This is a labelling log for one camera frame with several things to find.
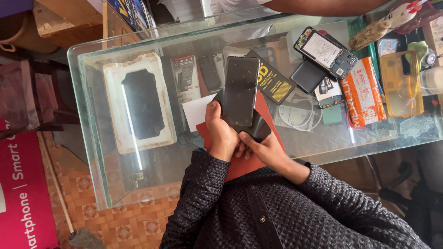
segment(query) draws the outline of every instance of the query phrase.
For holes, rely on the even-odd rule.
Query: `pink sign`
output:
[[[36,132],[0,141],[0,169],[1,248],[58,247]]]

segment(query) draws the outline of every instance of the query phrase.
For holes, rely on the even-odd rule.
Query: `white card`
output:
[[[196,125],[205,122],[206,106],[214,99],[215,95],[217,94],[183,103],[183,111],[191,132],[196,132]]]

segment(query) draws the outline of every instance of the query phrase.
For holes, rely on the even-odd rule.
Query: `broom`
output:
[[[91,233],[89,229],[83,228],[80,229],[78,232],[74,231],[71,219],[69,218],[68,210],[66,209],[66,204],[65,200],[63,199],[62,191],[60,190],[60,186],[58,184],[58,178],[55,175],[54,166],[52,164],[51,157],[49,157],[48,148],[46,146],[46,142],[42,132],[37,132],[37,136],[39,138],[40,144],[43,144],[43,146],[41,147],[41,151],[43,155],[48,158],[49,170],[51,171],[52,179],[54,179],[55,188],[57,189],[57,194],[58,197],[60,198],[60,203],[62,204],[62,209],[66,216],[69,232],[71,233],[71,235],[69,236],[69,243],[75,247],[80,247],[83,249],[106,249],[105,243],[97,236],[95,236],[93,233]]]

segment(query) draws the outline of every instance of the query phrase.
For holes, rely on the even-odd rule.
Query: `orange package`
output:
[[[355,63],[342,80],[343,92],[354,128],[387,119],[381,102],[371,57]]]

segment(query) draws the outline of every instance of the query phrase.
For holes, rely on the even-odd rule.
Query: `wooden stick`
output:
[[[66,204],[65,200],[63,199],[62,191],[60,190],[60,186],[58,185],[58,178],[54,172],[54,166],[52,164],[51,157],[49,156],[48,153],[48,147],[46,146],[46,142],[42,132],[37,132],[37,136],[39,137],[40,144],[43,144],[40,148],[42,151],[42,155],[48,158],[49,170],[51,171],[52,179],[54,179],[55,188],[57,189],[58,197],[60,198],[60,202],[62,203],[63,212],[65,213],[66,221],[68,222],[69,232],[73,233],[74,228],[72,227],[71,219],[69,218],[69,213],[68,210],[66,209]]]

